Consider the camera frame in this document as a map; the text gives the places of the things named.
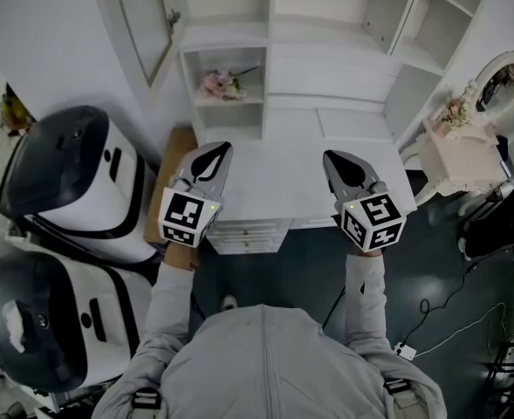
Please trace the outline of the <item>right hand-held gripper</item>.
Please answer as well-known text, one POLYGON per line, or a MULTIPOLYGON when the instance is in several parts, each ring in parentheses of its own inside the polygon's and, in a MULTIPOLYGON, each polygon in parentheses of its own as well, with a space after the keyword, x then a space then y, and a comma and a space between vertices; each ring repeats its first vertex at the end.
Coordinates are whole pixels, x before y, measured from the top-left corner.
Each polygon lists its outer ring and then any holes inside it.
POLYGON ((402 215, 384 182, 365 182, 375 175, 368 162, 345 151, 326 150, 323 168, 335 194, 340 228, 363 252, 396 244, 407 218, 402 215))

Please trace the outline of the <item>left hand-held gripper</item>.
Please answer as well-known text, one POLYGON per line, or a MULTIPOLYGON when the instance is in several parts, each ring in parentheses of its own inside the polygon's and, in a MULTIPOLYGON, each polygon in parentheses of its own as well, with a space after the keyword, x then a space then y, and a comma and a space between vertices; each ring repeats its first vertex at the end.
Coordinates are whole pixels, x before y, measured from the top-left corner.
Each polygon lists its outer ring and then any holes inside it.
POLYGON ((223 209, 222 192, 234 148, 228 141, 189 151, 164 188, 158 216, 162 239, 197 248, 223 209))

